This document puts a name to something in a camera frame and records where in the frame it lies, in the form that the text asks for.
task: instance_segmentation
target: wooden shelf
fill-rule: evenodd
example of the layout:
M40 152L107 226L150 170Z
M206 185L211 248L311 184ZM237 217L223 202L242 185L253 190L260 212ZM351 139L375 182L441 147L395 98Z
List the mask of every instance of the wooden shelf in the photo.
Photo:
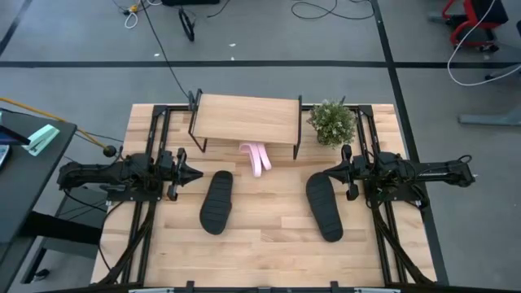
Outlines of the wooden shelf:
M193 134L197 138L296 145L299 122L297 99L202 94Z

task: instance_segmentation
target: black table leg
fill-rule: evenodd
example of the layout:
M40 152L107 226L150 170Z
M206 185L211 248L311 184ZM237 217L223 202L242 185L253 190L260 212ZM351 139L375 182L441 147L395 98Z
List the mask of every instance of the black table leg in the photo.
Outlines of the black table leg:
M45 248L41 248L38 250L37 254L31 260L31 264L29 265L28 270L25 272L24 277L22 278L22 284L29 284L33 281L34 275L38 271L38 267L43 260L43 257L46 255L47 250Z
M100 228L62 220L39 212L30 212L20 231L22 235L27 236L44 236L88 244L98 244L101 232Z

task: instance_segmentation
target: red chair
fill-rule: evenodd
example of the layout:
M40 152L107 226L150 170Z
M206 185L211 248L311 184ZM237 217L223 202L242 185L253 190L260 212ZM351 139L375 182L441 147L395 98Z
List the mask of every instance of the red chair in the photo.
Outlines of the red chair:
M442 11L442 16L446 19L446 24L454 27L454 31L450 36L450 41L454 46L457 46L466 34L464 29L468 28L470 30L476 26L493 3L493 0L464 0L463 6L465 7L465 15L448 15L447 11L455 2L456 0L449 0ZM492 10L478 26L478 28L485 30L487 36L483 41L465 41L462 45L479 46L481 50L490 50L492 52L499 50L499 48L494 45L495 37L491 29L496 28L507 21L508 16L506 15L503 3L501 0L496 0Z

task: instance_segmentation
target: black clamp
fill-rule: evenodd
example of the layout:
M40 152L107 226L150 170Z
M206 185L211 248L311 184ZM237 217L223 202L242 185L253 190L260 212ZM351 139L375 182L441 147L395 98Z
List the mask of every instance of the black clamp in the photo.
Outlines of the black clamp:
M338 281L331 281L331 293L340 293Z
M186 281L186 293L194 293L194 281Z
M258 293L271 293L271 287L259 287Z

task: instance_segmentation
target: metal bracket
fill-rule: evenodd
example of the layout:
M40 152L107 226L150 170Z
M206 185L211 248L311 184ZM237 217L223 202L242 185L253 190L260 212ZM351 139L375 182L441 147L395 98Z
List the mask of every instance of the metal bracket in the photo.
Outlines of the metal bracket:
M156 105L152 109L152 118L157 117L164 113L168 106L166 105Z
M151 288L151 289L136 289L129 290L129 293L174 293L172 288Z
M331 293L340 293L338 281L331 281Z
M371 105L360 105L358 106L360 111L362 111L366 116L372 117L373 116L373 106Z
M399 289L383 289L383 288L354 288L357 293L400 293Z
M267 286L259 287L258 290L259 290L259 293L271 293L271 287L267 287Z
M186 281L186 293L194 293L194 281Z

